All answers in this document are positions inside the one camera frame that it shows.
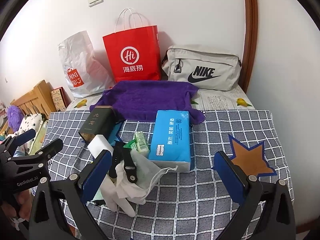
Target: nike bag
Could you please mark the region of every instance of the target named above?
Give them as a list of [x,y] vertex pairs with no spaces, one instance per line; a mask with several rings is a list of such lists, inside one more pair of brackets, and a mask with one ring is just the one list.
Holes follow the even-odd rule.
[[162,62],[169,81],[222,91],[231,89],[241,70],[237,55],[202,45],[171,46]]
[[[128,10],[133,17],[132,8]],[[157,26],[146,26],[115,32],[103,37],[110,66],[116,82],[121,80],[160,80],[160,49]]]
[[102,93],[114,86],[110,73],[94,58],[87,31],[65,39],[58,50],[68,87],[75,98]]

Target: hi logo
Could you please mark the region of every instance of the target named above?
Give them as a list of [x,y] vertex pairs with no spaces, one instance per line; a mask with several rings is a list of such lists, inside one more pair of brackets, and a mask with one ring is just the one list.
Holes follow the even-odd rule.
[[204,81],[207,79],[219,77],[219,76],[213,76],[213,72],[215,70],[216,70],[215,68],[196,66],[195,71],[191,72],[190,75],[188,76],[188,82],[196,83],[196,82]]
[[128,65],[133,65],[135,64],[138,59],[139,59],[139,52],[137,51],[136,48],[134,47],[125,47],[122,51],[121,51],[121,59],[124,63],[128,64]]

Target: purple fluffy pillow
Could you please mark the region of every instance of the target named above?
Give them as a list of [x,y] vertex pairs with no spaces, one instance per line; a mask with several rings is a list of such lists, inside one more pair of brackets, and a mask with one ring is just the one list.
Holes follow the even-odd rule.
[[21,122],[24,118],[23,113],[17,106],[10,106],[8,108],[8,124],[9,127],[12,128],[13,132],[16,132],[19,130],[19,127],[21,125]]

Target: screw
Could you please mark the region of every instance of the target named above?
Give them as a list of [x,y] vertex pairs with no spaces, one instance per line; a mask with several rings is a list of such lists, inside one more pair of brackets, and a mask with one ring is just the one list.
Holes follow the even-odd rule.
[[76,174],[76,173],[72,173],[70,176],[69,176],[69,179],[70,180],[75,180],[75,179],[77,179],[78,178],[78,174]]
[[252,182],[255,182],[255,181],[257,181],[257,177],[254,175],[249,175],[249,180]]
[[282,186],[284,186],[284,185],[285,185],[285,181],[284,181],[283,179],[280,179],[280,180],[279,180],[279,184],[282,185]]
[[47,181],[47,178],[46,178],[46,177],[43,177],[43,178],[40,179],[40,183],[41,183],[41,184],[45,183],[46,181]]

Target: white wall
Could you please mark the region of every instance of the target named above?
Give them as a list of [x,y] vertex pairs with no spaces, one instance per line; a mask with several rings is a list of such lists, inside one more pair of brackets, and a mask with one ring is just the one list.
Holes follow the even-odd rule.
[[296,223],[320,215],[320,31],[297,0],[258,0],[259,37],[247,95],[273,113],[291,171]]
[[144,24],[158,25],[162,56],[168,46],[186,43],[243,54],[244,0],[104,0],[92,8],[87,0],[29,0],[0,42],[1,100],[8,104],[42,79],[71,96],[57,45],[87,30],[97,59],[108,67],[102,36],[114,31],[126,7],[141,13]]

